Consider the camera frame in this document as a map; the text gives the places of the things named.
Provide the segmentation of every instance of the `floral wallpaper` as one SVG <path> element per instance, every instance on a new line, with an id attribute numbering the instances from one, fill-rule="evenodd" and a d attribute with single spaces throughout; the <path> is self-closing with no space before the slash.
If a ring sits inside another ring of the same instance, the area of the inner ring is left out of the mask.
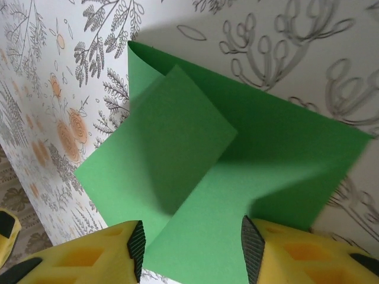
<path id="1" fill-rule="evenodd" d="M 0 268 L 0 274 L 33 253 L 51 247 L 37 214 L 12 169 L 4 150 L 0 147 L 0 207 L 11 211 L 19 219 L 22 230 L 11 257 Z"/>
<path id="2" fill-rule="evenodd" d="M 379 1 L 0 0 L 0 19 L 0 142 L 53 244 L 106 227 L 73 172 L 129 115 L 137 40 L 372 134 L 312 230 L 379 257 Z"/>

